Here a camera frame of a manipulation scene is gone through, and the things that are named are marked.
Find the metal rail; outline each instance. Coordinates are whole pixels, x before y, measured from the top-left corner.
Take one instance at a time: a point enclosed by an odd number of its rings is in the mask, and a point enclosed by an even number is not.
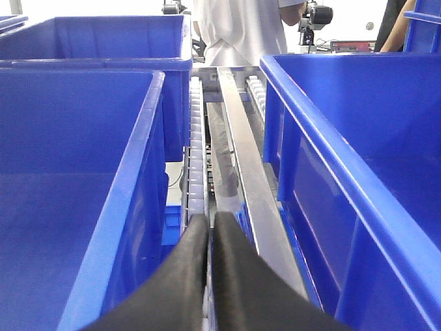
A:
[[[259,151],[231,68],[217,68],[225,118],[258,254],[297,293],[307,299],[305,284],[294,258],[278,207],[269,187]]]

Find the person's arm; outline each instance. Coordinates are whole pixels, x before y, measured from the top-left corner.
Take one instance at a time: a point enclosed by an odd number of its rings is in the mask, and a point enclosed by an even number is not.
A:
[[[413,10],[415,8],[415,1],[406,1],[380,52],[396,52],[403,46],[404,39],[406,38],[407,24],[409,23],[409,19],[404,17],[404,12]]]
[[[294,26],[302,18],[303,13],[306,10],[306,2],[280,7],[279,10],[282,21],[284,21],[288,26]]]
[[[201,37],[201,30],[199,29],[198,21],[193,21],[193,28],[198,37]]]

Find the white wall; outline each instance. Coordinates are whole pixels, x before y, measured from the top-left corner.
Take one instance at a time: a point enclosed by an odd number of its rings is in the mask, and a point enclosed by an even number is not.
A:
[[[33,16],[162,14],[163,0],[21,0],[23,14]]]
[[[9,0],[0,0],[0,16],[11,15]]]
[[[317,0],[319,5],[329,6],[334,10],[332,22],[320,31],[315,31],[315,42],[319,39],[337,40],[376,40],[383,18],[387,0]],[[372,22],[373,30],[366,30]],[[294,52],[299,43],[298,27],[285,27],[288,51]]]

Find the blue plastic bin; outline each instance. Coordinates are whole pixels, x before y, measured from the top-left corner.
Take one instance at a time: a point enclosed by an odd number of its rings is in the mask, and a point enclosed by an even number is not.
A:
[[[75,330],[160,265],[163,79],[0,69],[0,330]]]
[[[441,330],[441,57],[266,56],[265,161],[324,309]]]
[[[405,52],[441,51],[441,0],[417,0],[415,10],[404,15],[409,18]]]
[[[29,23],[0,36],[0,59],[7,60],[0,67],[164,71],[165,159],[183,159],[183,146],[189,145],[189,15],[55,17]]]
[[[8,15],[0,16],[0,33],[4,33],[14,28],[22,26],[28,20],[27,16],[23,15]]]

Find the black fabric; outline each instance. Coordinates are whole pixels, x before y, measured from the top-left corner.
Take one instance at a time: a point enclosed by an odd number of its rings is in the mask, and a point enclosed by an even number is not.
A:
[[[178,245],[152,277],[85,331],[201,331],[208,222],[192,217]]]
[[[406,0],[388,0],[386,10],[384,11],[383,20],[381,22],[380,29],[378,31],[377,41],[375,44],[375,52],[379,52],[381,47],[387,40],[387,37],[391,34],[393,25],[395,24],[401,9],[403,8]]]
[[[227,212],[215,216],[213,287],[219,331],[350,330],[277,276]]]

